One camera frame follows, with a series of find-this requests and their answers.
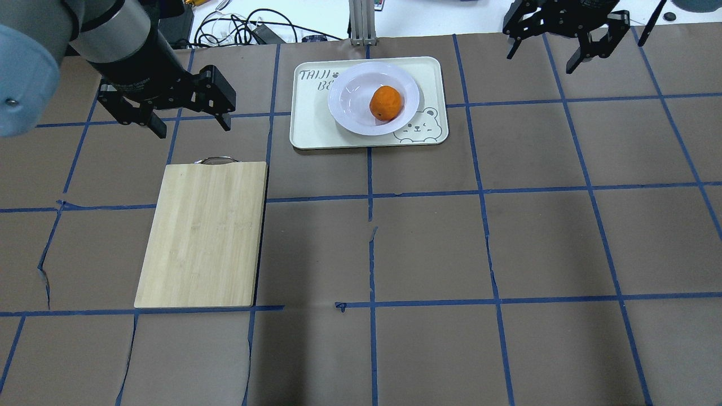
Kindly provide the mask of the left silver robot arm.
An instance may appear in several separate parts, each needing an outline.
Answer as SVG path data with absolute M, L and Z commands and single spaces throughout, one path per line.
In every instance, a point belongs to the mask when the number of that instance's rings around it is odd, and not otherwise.
M 231 129 L 236 92 L 213 65 L 193 74 L 137 1 L 3 1 L 2 137 L 39 123 L 57 91 L 67 49 L 101 76 L 99 103 L 121 125 L 166 137 L 157 111 L 183 108 Z

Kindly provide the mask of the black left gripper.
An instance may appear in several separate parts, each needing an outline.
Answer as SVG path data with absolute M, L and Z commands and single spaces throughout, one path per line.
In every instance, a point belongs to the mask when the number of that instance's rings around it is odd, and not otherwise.
M 99 103 L 121 125 L 135 123 L 146 127 L 159 139 L 167 136 L 166 123 L 156 111 L 185 108 L 213 116 L 224 131 L 231 130 L 231 113 L 236 110 L 236 92 L 219 69 L 203 67 L 197 74 L 183 71 L 160 86 L 155 94 L 121 90 L 119 85 L 102 80 Z

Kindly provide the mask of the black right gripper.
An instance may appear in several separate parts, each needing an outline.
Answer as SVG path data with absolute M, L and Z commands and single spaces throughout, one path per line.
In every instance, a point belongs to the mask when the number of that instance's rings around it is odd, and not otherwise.
M 566 74 L 593 57 L 608 57 L 630 29 L 629 11 L 615 11 L 617 1 L 515 1 L 503 18 L 511 60 L 522 41 L 544 33 L 577 39 L 579 48 Z

